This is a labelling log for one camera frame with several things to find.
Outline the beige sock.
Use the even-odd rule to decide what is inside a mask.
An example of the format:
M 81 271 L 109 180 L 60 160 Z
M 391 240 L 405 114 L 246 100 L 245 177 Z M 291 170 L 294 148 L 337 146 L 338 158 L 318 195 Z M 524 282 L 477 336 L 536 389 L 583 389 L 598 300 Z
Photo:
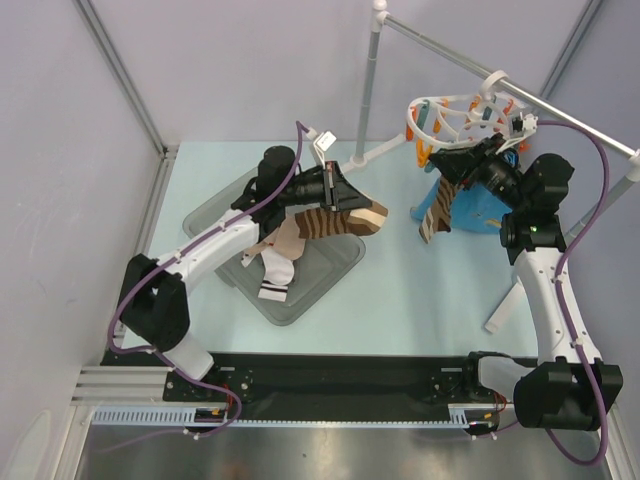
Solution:
M 274 245 L 274 241 L 262 241 L 244 251 L 245 256 L 255 256 Z

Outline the white black striped sock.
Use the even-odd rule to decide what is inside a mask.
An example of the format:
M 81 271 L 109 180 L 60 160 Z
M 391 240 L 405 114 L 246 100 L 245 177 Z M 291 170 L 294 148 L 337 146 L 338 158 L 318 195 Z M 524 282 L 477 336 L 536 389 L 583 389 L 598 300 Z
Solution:
M 263 282 L 258 291 L 258 298 L 262 300 L 285 302 L 288 291 L 288 285 L 275 285 L 269 282 Z

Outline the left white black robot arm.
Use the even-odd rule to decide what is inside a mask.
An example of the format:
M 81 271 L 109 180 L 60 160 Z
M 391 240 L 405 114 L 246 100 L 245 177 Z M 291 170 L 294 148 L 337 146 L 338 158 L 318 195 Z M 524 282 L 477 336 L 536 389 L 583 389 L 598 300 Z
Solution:
M 190 332 L 188 297 L 208 273 L 232 257 L 264 253 L 278 239 L 296 242 L 334 235 L 368 236 L 387 211 L 351 185 L 335 161 L 306 171 L 287 146 L 268 148 L 257 174 L 210 228 L 160 258 L 138 254 L 126 269 L 116 318 L 186 376 L 199 400 L 214 397 L 220 376 L 213 356 Z

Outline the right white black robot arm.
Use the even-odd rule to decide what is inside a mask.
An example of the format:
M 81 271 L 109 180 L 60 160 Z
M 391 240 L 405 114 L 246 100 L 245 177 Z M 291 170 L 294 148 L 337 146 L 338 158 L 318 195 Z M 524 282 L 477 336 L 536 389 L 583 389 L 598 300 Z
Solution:
M 563 157 L 537 157 L 525 172 L 505 159 L 496 134 L 474 146 L 431 157 L 456 187 L 480 185 L 510 209 L 500 241 L 531 311 L 538 360 L 526 368 L 504 354 L 476 354 L 477 367 L 461 376 L 463 393 L 484 401 L 494 392 L 510 400 L 526 428 L 595 431 L 623 386 L 621 370 L 603 362 L 586 332 L 572 293 L 559 217 L 574 169 Z

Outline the brown striped sock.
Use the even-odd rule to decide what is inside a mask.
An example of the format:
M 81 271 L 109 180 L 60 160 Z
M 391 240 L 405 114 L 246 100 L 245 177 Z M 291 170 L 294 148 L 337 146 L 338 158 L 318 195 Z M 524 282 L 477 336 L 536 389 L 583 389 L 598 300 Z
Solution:
M 374 201 L 370 207 L 334 212 L 316 207 L 294 215 L 299 237 L 305 240 L 351 234 L 366 237 L 376 234 L 385 223 L 389 210 Z
M 435 199 L 427 208 L 419 227 L 420 236 L 425 243 L 429 243 L 437 233 L 451 231 L 452 204 L 458 192 L 457 186 L 440 177 Z

